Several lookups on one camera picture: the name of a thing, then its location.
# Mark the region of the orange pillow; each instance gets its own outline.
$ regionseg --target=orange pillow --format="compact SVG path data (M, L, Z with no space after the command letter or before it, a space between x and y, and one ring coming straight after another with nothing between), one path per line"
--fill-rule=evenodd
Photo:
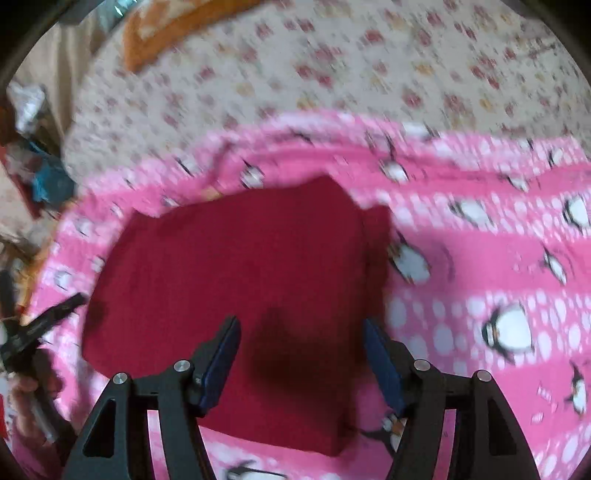
M137 72L186 35L261 0L153 0L130 16L123 34L125 67Z

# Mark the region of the penguin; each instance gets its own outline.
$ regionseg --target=penguin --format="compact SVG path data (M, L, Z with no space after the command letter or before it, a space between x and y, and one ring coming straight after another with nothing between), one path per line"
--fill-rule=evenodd
M179 156L174 157L174 161L185 171L190 177L194 177L194 174L199 172L199 166L193 157L190 155L184 155L184 158Z
M247 189L260 189L262 188L263 179L265 178L263 172L259 167L255 167L244 162L246 168L240 173L240 181Z
M396 147L392 138L384 133L386 142L388 143L388 158L380 160L379 166L386 178L396 183L408 182L408 174L403 166L396 161Z
M402 278L411 285L420 285L431 278L431 267L416 248L409 245L400 235L400 242L388 248L388 258Z
M517 141L522 150L533 150L534 141L531 138L522 138Z
M552 275L555 276L560 284L566 285L566 272L564 271L564 267L558 261L558 258L552 255L546 247L544 247L543 266L550 269Z
M458 200L449 205L450 210L475 227L492 225L492 220L486 213L485 208L477 200Z
M572 360L570 361L570 365L573 367L573 379L570 383L572 393L564 399L564 402L572 403L575 413L579 415L579 417L582 417L585 412L587 412L587 389L585 387L585 379Z
M510 176L506 176L505 178L509 180L509 183L511 183L511 185L513 185L517 190L524 193L530 191L530 184L526 179Z
M587 212L587 205L581 195L576 195L575 197L566 200L562 214L566 223L573 225L581 233L591 226L589 222L589 213Z
M556 148L555 150L550 150L548 152L548 164L550 168L554 168L562 162L564 158L564 150L562 148Z
M86 217L77 218L74 221L74 227L82 236L88 238L92 235L92 222Z
M382 427L379 430L373 430L371 432L360 430L360 432L361 435L368 439L382 442L390 456L394 458L398 451L406 422L406 419L399 420L394 413L390 412L382 419Z
M58 270L53 275L53 282L57 288L68 291L72 281L72 274L66 270Z
M406 139L412 138L423 142L439 137L436 130L417 122L402 122L402 134Z
M254 460L245 460L236 466L226 470L226 480L278 480L287 479L287 475L264 470L254 470L247 465L254 463Z
M119 205L117 205L115 202L111 203L111 212L117 218L123 218L123 210L121 210L121 207L119 207Z
M513 354L534 351L530 324L521 303L495 309L482 325L482 338L511 364L515 363Z
M105 259L102 257L99 257L98 255L96 257L94 257L90 263L90 269L95 273L99 273L101 270L103 270L104 266L105 266Z
M408 174L400 163L395 161L383 161L380 162L380 168L388 180L392 180L396 183L408 182Z
M170 197L164 196L162 197L162 205L165 207L175 208L179 206L179 203Z

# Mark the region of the wrinkled fabric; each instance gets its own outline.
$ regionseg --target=wrinkled fabric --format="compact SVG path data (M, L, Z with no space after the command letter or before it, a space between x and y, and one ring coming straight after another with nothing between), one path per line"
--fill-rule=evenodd
M285 114L93 177L60 223L33 312L91 293L136 210L160 216L245 184L288 186L327 173L363 208L391 211L388 333L442 371L490 371L541 476L568 478L591 439L589 163L572 138L431 133L367 116ZM76 425L107 382L80 358L84 319L80 309L48 337L66 380L59 405ZM358 435L337 458L201 431L220 479L244 462L293 479L384 478L404 426L369 375L356 405ZM156 415L149 419L157 475L166 478ZM453 425L446 417L436 480L446 478Z

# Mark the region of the metal screw head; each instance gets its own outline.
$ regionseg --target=metal screw head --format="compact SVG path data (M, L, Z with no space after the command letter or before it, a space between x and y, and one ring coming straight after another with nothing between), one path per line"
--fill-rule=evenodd
M431 368L431 364L426 360L419 359L414 361L414 368L416 368L420 372L426 372Z
M184 372L185 370L188 370L190 366L191 362L189 362L189 360L179 360L174 364L174 369L177 372Z
M124 374L123 372L115 374L115 376L113 377L113 383L115 385L121 385L125 382L127 382L127 374Z
M481 382L489 382L492 380L492 375L486 370L479 370L476 373L476 376L478 377L478 380L480 380Z

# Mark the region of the red cloth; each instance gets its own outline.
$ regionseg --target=red cloth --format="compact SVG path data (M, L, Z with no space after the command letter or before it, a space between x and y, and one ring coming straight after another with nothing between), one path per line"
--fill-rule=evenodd
M92 295L83 356L108 377L155 374L236 315L242 343L200 424L337 455L362 319L383 316L388 241L388 209L361 210L329 177L136 214Z

